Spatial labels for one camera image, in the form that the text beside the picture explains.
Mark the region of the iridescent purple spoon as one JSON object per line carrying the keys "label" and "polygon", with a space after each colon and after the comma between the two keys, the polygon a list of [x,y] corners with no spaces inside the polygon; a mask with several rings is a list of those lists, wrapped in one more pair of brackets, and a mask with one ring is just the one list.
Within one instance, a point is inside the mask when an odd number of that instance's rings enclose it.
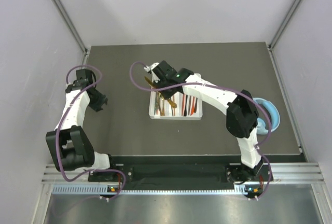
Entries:
{"label": "iridescent purple spoon", "polygon": [[154,105],[154,115],[158,115],[160,110],[160,93],[156,92],[155,94],[155,105]]}

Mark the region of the orange plastic knife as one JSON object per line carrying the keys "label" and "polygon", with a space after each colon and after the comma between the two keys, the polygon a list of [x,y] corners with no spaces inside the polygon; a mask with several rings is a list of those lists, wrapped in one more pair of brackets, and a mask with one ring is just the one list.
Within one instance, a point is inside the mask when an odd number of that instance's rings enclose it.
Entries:
{"label": "orange plastic knife", "polygon": [[193,97],[190,115],[193,115],[195,113],[195,111],[196,111],[196,104],[197,104],[197,98]]}

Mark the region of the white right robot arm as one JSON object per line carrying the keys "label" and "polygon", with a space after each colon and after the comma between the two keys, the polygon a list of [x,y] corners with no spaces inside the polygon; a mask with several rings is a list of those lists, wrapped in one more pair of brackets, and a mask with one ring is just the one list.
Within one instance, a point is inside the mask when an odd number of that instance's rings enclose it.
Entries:
{"label": "white right robot arm", "polygon": [[264,161],[257,135],[263,123],[259,102],[248,91],[221,89],[186,68],[176,71],[166,61],[145,66],[144,70],[151,74],[146,81],[154,91],[154,116],[188,117],[200,102],[215,107],[225,115],[226,129],[238,141],[243,176],[255,180],[261,174]]}

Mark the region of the white divided utensil tray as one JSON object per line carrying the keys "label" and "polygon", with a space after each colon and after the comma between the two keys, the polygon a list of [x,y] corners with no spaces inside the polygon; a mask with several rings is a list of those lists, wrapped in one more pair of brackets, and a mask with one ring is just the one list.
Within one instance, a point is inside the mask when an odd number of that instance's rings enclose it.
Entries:
{"label": "white divided utensil tray", "polygon": [[[161,119],[161,120],[201,120],[203,116],[203,110],[202,110],[202,101],[197,98],[197,104],[196,104],[196,111],[193,115],[190,115],[188,117],[181,116],[181,107],[182,107],[182,93],[176,93],[173,95],[170,99],[165,100],[161,93],[160,98],[164,99],[164,108],[165,108],[165,116],[160,116],[160,110],[158,112],[158,115],[154,115],[154,105],[155,105],[155,94],[156,92],[150,93],[150,101],[149,101],[149,111],[148,114],[151,119]],[[175,108],[175,116],[172,117],[171,112],[171,104],[173,103],[173,106]]]}

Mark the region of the gold metal spoon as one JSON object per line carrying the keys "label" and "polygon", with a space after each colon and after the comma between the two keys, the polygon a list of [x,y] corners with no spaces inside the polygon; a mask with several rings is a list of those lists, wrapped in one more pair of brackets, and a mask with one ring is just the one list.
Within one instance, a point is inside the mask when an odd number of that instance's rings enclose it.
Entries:
{"label": "gold metal spoon", "polygon": [[165,116],[164,99],[159,99],[160,116]]}

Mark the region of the orange plastic fork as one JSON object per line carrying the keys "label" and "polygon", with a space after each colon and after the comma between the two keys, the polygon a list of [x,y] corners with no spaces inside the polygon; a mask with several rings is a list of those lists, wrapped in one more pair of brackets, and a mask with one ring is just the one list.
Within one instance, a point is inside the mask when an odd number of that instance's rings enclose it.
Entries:
{"label": "orange plastic fork", "polygon": [[185,95],[182,95],[182,107],[181,107],[181,116],[184,116],[184,110],[185,110]]}

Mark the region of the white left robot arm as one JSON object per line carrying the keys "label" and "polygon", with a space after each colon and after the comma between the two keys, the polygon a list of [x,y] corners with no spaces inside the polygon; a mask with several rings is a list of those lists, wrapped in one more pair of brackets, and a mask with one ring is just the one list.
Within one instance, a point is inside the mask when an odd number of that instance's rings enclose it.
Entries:
{"label": "white left robot arm", "polygon": [[95,112],[103,109],[108,98],[96,89],[96,75],[90,69],[76,71],[76,80],[67,83],[65,107],[53,131],[47,132],[46,143],[56,169],[60,172],[84,168],[100,170],[105,180],[116,178],[118,169],[111,156],[94,151],[82,126],[87,108]]}

